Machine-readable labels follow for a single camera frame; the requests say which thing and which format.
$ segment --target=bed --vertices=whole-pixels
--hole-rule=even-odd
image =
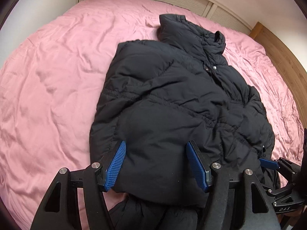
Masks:
[[[212,6],[206,15],[214,14]],[[237,25],[248,31],[159,1],[83,0],[29,36],[0,72],[0,196],[21,229],[30,228],[60,168],[78,170],[90,164],[89,131],[116,47],[128,40],[157,40],[163,13],[185,15],[225,35],[225,58],[257,88],[267,110],[276,138],[272,158],[301,162],[303,125],[293,94],[263,46],[247,35],[251,28],[232,13]],[[259,35],[263,29],[256,30]],[[108,209],[124,197],[112,190],[105,194]],[[86,229],[82,200],[79,208]]]

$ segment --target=black puffer jacket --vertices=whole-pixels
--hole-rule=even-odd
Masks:
[[[223,57],[224,36],[185,16],[160,15],[160,23],[160,42],[119,44],[90,132],[91,161],[125,140],[115,191],[203,207],[207,195],[185,154],[186,143],[194,140],[213,162],[249,168],[272,186],[275,177],[258,160],[271,156],[272,127],[257,90]]]

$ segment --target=white wall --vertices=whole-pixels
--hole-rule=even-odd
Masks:
[[[30,34],[75,4],[76,0],[20,0],[0,30],[0,68]]]
[[[294,0],[216,0],[252,27],[261,22],[307,70],[307,19]]]

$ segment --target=pink bedsheet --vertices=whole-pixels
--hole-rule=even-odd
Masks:
[[[229,65],[257,88],[267,109],[276,137],[273,158],[301,162],[303,127],[295,102],[261,45],[169,4],[85,0],[29,36],[0,72],[0,196],[22,229],[30,228],[60,168],[78,170],[90,164],[89,131],[117,44],[157,40],[163,13],[186,15],[225,35]],[[108,192],[108,208],[124,196]],[[86,228],[82,200],[80,207]]]

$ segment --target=silver rivet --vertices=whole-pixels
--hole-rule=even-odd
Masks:
[[[221,165],[219,163],[213,163],[212,167],[215,168],[215,169],[219,169],[219,168],[221,168]]]
[[[60,170],[59,170],[59,173],[60,174],[65,174],[67,172],[67,169],[66,168],[61,168]]]
[[[250,170],[250,169],[246,169],[246,170],[245,170],[245,173],[246,173],[247,175],[252,175],[252,174],[253,174],[253,171]]]
[[[92,168],[93,169],[98,169],[100,166],[100,163],[96,162],[96,163],[92,163]]]

